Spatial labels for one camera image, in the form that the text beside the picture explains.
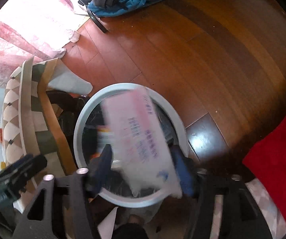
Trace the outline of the pink floral curtain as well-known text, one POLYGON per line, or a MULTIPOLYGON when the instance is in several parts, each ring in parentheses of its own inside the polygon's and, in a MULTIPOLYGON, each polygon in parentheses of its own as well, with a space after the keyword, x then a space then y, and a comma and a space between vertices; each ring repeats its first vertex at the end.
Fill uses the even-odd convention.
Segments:
POLYGON ((0 10, 0 87, 25 60, 63 57, 88 20, 78 0, 8 0, 0 10))

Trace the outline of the red blanket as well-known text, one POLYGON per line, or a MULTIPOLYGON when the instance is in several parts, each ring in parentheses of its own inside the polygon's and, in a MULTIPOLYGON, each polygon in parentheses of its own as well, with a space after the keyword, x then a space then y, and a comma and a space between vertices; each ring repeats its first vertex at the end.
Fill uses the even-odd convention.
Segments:
POLYGON ((286 116, 242 162, 262 182, 286 221, 286 116))

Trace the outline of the grey slipper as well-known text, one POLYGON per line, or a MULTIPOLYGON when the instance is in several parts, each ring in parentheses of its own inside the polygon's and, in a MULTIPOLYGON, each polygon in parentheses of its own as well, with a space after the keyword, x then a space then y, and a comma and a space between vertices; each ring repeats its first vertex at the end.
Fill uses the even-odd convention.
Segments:
POLYGON ((141 226, 149 223, 157 214, 161 205, 162 201, 148 207, 130 209, 128 222, 136 223, 141 226))

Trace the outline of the black clothes rack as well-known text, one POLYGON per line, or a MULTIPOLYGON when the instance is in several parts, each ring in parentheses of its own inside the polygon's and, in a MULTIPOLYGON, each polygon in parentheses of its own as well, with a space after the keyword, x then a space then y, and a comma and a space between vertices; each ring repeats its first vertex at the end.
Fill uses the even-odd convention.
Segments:
POLYGON ((81 2, 81 5, 85 7, 88 16, 92 20, 92 22, 103 32, 107 33, 108 30, 104 27, 104 25, 101 23, 101 21, 95 16, 95 14, 88 8, 88 4, 86 4, 85 1, 79 0, 81 2))

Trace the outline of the checkered tablecloth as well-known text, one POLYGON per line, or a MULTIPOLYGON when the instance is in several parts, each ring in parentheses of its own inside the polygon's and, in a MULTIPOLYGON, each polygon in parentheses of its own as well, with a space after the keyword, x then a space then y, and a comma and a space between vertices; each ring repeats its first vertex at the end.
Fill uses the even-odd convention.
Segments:
POLYGON ((47 92, 88 95, 91 83, 74 74, 59 58, 35 64, 31 57, 11 74, 2 106, 0 141, 7 166, 27 154, 43 155, 47 167, 27 183, 20 194, 21 210, 29 204, 45 174, 64 177, 73 174, 77 164, 71 146, 59 125, 47 92))

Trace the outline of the white round trash bin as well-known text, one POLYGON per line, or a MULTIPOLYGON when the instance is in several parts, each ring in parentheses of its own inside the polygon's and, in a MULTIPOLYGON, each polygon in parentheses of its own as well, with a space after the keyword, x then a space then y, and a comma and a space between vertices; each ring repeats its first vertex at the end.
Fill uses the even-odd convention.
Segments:
POLYGON ((121 207, 142 208, 154 205, 167 196, 182 197, 175 171, 153 100, 168 107, 168 117, 182 126, 174 108, 158 93, 142 85, 119 83, 97 92, 86 103, 76 122, 74 153, 78 166, 85 166, 82 137, 86 121, 99 105, 111 137, 110 168, 119 171, 128 184, 132 197, 103 188, 100 195, 121 207))

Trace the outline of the blue milk carton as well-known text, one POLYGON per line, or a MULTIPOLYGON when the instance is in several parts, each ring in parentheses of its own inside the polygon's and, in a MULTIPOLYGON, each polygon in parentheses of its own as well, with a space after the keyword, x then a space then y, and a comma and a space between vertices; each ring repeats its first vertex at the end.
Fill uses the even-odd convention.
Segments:
POLYGON ((112 144, 113 135, 107 126, 97 126, 97 153, 101 154, 105 145, 112 144))

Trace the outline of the pink tissue pack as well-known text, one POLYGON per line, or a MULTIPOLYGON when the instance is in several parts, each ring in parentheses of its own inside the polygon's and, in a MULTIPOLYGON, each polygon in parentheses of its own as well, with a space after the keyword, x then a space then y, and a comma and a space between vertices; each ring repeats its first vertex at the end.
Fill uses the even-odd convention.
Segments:
POLYGON ((112 150, 120 173, 132 194, 153 188, 181 197, 180 181, 147 89, 110 96, 101 108, 113 135, 112 150))

